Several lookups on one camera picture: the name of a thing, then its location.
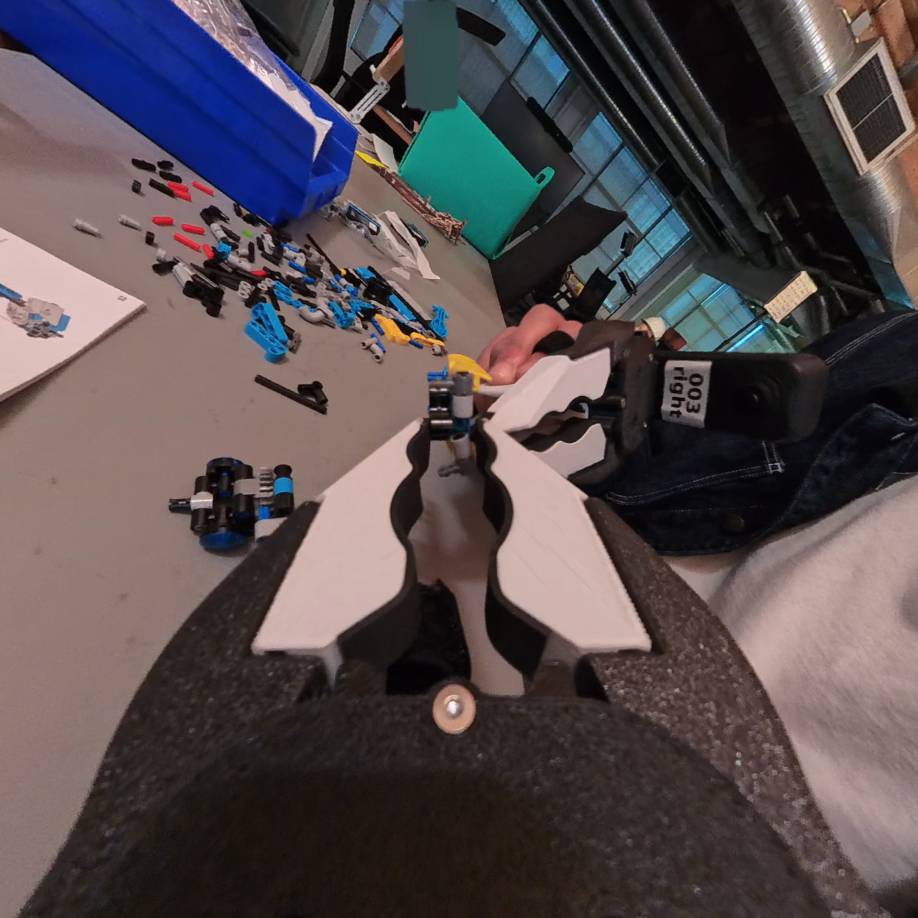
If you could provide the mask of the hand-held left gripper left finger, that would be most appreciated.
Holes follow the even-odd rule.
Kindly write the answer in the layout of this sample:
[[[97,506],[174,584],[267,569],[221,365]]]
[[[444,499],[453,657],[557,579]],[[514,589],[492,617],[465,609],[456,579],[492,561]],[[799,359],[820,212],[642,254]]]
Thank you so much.
[[[254,637],[257,656],[307,656],[329,678],[349,660],[386,669],[414,644],[419,581],[409,534],[430,461],[414,419],[315,501],[303,541]]]

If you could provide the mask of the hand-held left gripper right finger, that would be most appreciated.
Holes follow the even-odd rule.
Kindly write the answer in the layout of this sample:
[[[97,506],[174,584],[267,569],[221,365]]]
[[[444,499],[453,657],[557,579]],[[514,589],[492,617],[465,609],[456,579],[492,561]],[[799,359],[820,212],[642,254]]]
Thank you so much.
[[[545,662],[649,653],[652,637],[597,526],[598,513],[566,478],[496,419],[481,422],[489,556],[488,638],[524,678]]]

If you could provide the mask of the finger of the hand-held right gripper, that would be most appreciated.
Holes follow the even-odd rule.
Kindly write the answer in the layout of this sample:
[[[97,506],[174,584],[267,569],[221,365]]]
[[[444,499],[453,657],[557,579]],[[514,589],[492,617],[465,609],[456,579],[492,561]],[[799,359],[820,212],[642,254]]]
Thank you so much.
[[[550,415],[522,431],[522,445],[574,483],[599,483],[618,469],[608,431],[584,415]]]
[[[499,386],[497,400],[483,419],[483,432],[513,435],[553,432],[572,402],[602,396],[612,372],[612,354],[596,350],[573,359],[543,357],[513,384]]]

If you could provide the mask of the black blue brick assembly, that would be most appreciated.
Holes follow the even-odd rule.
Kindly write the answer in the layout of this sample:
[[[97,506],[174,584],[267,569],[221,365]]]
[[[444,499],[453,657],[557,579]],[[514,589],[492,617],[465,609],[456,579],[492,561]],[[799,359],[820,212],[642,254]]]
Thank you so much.
[[[442,478],[468,476],[476,467],[476,376],[469,371],[428,374],[427,429],[430,442],[442,442],[451,461],[438,468]]]

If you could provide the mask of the person's right forearm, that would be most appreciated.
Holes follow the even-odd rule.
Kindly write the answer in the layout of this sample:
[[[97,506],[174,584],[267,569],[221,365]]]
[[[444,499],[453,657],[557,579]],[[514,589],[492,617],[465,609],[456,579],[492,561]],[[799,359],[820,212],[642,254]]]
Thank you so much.
[[[862,317],[810,345],[828,368],[814,431],[754,441],[654,422],[589,490],[662,556],[725,554],[916,475],[917,313]]]

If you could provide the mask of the grey desk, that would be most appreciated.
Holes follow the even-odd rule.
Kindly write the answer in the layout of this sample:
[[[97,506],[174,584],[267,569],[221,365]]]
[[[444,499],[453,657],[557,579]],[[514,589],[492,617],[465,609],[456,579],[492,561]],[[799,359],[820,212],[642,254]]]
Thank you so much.
[[[422,412],[430,353],[378,365],[307,325],[271,368],[235,317],[153,274],[132,233],[130,160],[158,149],[33,56],[2,52],[2,227],[145,310],[2,403],[2,916],[52,865],[126,706],[243,556],[210,555],[167,509],[214,457],[292,465],[321,492]],[[327,415],[255,384],[319,381]]]

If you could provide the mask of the person's right hand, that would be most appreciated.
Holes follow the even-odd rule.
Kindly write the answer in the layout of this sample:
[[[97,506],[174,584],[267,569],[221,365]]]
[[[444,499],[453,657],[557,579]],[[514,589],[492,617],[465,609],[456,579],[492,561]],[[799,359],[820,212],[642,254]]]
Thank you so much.
[[[517,326],[505,328],[493,338],[477,358],[494,384],[514,384],[544,355],[536,345],[559,331],[576,339],[582,322],[567,319],[556,308],[538,304],[529,309]]]

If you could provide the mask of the black plastic bin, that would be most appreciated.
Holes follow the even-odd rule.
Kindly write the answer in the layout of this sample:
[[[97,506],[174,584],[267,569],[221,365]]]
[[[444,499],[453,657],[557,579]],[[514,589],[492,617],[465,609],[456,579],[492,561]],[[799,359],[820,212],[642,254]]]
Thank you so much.
[[[624,211],[578,197],[534,233],[514,243],[490,263],[500,308],[507,312],[527,295],[558,281],[627,220]]]

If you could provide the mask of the black axle rod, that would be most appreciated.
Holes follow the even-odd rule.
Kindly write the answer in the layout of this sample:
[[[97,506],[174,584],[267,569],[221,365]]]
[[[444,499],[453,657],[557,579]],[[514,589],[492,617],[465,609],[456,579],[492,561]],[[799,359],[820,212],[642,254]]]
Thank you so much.
[[[321,396],[321,397],[315,397],[315,396],[310,395],[310,394],[308,394],[308,393],[303,394],[303,393],[301,393],[299,390],[294,391],[294,390],[292,390],[292,389],[290,389],[290,388],[288,388],[288,387],[286,387],[286,386],[284,386],[284,385],[282,385],[282,384],[280,384],[280,383],[277,383],[277,382],[275,382],[275,381],[273,381],[273,380],[271,380],[271,379],[269,379],[269,378],[267,378],[267,377],[265,377],[265,376],[263,376],[263,375],[261,375],[261,374],[258,374],[258,375],[254,378],[254,382],[255,382],[255,384],[258,384],[258,385],[260,385],[261,387],[266,388],[266,389],[268,389],[269,391],[272,391],[273,393],[276,393],[276,394],[278,394],[278,395],[280,395],[280,396],[283,396],[283,397],[285,397],[285,398],[287,398],[287,399],[289,399],[289,400],[291,400],[291,401],[293,401],[293,402],[296,402],[297,404],[300,404],[300,405],[302,405],[302,406],[304,406],[304,407],[308,407],[309,409],[315,411],[316,413],[319,413],[319,414],[321,414],[321,415],[323,415],[323,416],[324,416],[324,415],[327,415],[327,412],[328,412],[328,408],[327,408],[327,397],[324,396],[324,395]]]

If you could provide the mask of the green plastic bin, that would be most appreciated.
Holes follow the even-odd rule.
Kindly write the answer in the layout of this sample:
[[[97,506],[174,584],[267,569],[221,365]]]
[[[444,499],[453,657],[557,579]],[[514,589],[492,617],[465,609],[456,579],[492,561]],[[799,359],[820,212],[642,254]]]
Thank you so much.
[[[398,174],[437,211],[464,222],[465,238],[493,260],[555,171],[531,175],[458,99],[452,109],[425,115]]]

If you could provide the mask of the white shirt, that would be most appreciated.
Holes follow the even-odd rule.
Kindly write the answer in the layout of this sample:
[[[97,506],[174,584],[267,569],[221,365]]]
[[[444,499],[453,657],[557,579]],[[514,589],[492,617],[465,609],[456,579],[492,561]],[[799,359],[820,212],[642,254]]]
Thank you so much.
[[[669,558],[763,682],[843,852],[916,901],[917,484],[751,548]]]

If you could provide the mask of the pile of loose brick parts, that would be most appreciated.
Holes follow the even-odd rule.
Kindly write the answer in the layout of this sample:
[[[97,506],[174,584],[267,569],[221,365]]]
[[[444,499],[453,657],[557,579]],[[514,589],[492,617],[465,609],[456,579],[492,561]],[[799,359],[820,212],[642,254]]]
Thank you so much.
[[[133,158],[130,199],[114,226],[132,233],[153,274],[212,318],[235,317],[262,358],[280,363],[300,347],[307,325],[355,334],[382,363],[390,345],[447,354],[445,311],[432,317],[408,303],[373,267],[339,267],[308,237],[297,243],[167,159]]]

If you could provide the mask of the building instruction booklet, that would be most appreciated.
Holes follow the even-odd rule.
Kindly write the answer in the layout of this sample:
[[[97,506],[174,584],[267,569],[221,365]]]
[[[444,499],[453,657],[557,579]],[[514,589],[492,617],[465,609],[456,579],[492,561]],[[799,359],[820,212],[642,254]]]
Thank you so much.
[[[1,229],[1,399],[123,326],[145,304]]]

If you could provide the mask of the blue plastic bin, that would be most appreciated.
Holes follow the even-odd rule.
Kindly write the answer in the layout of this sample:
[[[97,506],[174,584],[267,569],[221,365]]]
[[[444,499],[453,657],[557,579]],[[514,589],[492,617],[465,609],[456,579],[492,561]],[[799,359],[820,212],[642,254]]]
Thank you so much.
[[[2,30],[269,223],[338,197],[357,130],[264,49],[234,52],[176,2],[2,2]]]

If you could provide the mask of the silver ventilation duct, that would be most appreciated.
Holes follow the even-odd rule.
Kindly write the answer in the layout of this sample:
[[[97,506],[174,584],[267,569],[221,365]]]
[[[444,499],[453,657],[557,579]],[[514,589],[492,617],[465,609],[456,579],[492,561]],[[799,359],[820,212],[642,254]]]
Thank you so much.
[[[858,42],[836,2],[733,2],[789,101],[814,101],[862,176],[916,134],[912,109],[881,38]]]

